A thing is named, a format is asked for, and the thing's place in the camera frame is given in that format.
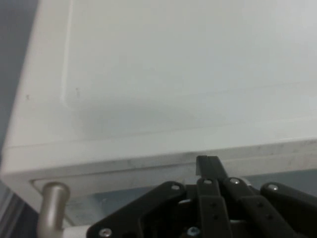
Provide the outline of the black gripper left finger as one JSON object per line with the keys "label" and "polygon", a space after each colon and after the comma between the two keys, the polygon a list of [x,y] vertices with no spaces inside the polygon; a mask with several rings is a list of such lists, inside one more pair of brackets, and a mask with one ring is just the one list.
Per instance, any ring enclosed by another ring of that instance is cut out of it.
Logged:
{"label": "black gripper left finger", "polygon": [[88,238],[231,238],[218,157],[198,156],[196,184],[164,182],[88,228]]}

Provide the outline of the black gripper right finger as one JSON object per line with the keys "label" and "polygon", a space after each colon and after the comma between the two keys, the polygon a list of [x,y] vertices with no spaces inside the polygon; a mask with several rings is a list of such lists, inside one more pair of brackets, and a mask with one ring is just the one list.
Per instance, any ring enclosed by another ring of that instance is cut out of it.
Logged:
{"label": "black gripper right finger", "polygon": [[268,182],[260,190],[229,177],[218,157],[210,157],[210,172],[235,220],[249,222],[261,238],[315,238],[317,198],[282,183]]}

